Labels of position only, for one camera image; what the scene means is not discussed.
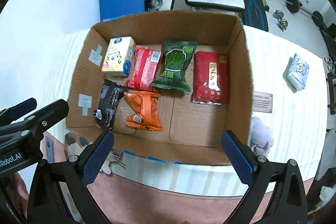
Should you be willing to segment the black snack packet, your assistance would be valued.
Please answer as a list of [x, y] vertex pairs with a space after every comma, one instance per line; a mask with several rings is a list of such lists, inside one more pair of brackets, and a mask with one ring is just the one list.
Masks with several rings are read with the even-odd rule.
[[116, 111], [121, 98], [128, 88], [111, 80], [104, 80], [99, 97], [98, 108], [93, 111], [93, 117], [103, 130], [113, 128]]

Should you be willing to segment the orange snack packet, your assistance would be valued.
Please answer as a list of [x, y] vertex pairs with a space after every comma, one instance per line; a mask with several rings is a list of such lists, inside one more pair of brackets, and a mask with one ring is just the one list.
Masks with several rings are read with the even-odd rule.
[[126, 119], [126, 125], [147, 131], [163, 131], [159, 120], [157, 100], [161, 95], [154, 92], [125, 92], [127, 102], [135, 111]]

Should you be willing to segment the yellow tissue pack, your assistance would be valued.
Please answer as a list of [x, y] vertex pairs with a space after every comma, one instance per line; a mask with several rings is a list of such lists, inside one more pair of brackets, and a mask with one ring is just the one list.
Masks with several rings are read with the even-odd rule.
[[131, 36], [110, 39], [101, 71], [110, 76], [128, 77], [134, 52], [135, 41]]

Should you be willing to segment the red snack packet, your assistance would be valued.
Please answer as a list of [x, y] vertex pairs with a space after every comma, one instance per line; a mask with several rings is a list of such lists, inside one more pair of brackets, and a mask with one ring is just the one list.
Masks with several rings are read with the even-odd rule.
[[129, 89], [157, 92], [157, 89], [151, 86], [154, 81], [162, 59], [162, 52], [151, 50], [147, 47], [135, 46], [135, 66], [130, 79], [125, 82]]

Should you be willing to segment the light blue tissue pack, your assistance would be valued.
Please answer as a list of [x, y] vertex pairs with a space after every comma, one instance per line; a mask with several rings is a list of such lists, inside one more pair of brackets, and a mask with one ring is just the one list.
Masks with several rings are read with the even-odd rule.
[[307, 77], [310, 66], [303, 58], [295, 53], [291, 59], [288, 69], [286, 70], [285, 79], [296, 91], [304, 90], [306, 87]]

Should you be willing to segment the green snack packet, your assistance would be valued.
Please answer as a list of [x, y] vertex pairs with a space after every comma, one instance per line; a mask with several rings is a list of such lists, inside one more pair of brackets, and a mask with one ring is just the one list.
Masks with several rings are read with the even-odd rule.
[[185, 73], [197, 49], [197, 42], [173, 41], [163, 42], [165, 55], [163, 72], [158, 75], [151, 86], [159, 89], [177, 90], [188, 93], [191, 91], [186, 82]]

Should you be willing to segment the dark red packet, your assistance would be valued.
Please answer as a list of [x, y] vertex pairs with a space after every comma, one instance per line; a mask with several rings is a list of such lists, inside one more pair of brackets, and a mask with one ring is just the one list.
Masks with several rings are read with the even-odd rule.
[[230, 103], [230, 74], [227, 54], [198, 51], [194, 55], [191, 101], [207, 105]]

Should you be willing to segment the smartphone on table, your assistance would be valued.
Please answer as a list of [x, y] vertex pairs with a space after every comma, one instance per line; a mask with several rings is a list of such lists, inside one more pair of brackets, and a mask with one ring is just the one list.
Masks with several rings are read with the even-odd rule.
[[49, 163], [54, 163], [55, 162], [54, 143], [52, 139], [46, 137], [45, 145], [46, 145], [46, 159]]

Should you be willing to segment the open cardboard box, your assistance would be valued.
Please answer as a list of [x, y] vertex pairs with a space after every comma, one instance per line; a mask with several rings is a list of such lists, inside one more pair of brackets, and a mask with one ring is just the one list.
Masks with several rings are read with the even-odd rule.
[[184, 164], [225, 165], [221, 136], [246, 143], [252, 78], [236, 16], [147, 12], [94, 25], [78, 58], [66, 126], [114, 147]]

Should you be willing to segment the chrome dumbbell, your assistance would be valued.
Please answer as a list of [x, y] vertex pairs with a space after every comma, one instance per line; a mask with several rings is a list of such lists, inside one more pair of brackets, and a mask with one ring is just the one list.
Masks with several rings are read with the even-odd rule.
[[288, 28], [288, 21], [284, 19], [284, 13], [281, 10], [276, 10], [273, 17], [277, 19], [277, 26], [280, 30], [285, 31]]

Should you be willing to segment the black blue weight bench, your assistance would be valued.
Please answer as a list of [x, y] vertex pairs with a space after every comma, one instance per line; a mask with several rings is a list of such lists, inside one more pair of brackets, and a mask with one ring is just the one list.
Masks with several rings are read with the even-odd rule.
[[241, 14], [242, 23], [268, 32], [268, 20], [262, 0], [244, 0], [244, 4], [245, 9]]

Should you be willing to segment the barbell on floor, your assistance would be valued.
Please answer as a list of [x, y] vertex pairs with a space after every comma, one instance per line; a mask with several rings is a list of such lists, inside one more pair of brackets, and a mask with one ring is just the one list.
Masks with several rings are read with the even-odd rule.
[[291, 14], [297, 14], [300, 11], [303, 11], [306, 14], [310, 15], [314, 24], [318, 28], [321, 28], [323, 26], [324, 20], [320, 12], [318, 11], [310, 12], [308, 9], [303, 8], [303, 4], [299, 0], [285, 0], [285, 4], [286, 4], [286, 8], [289, 10]]

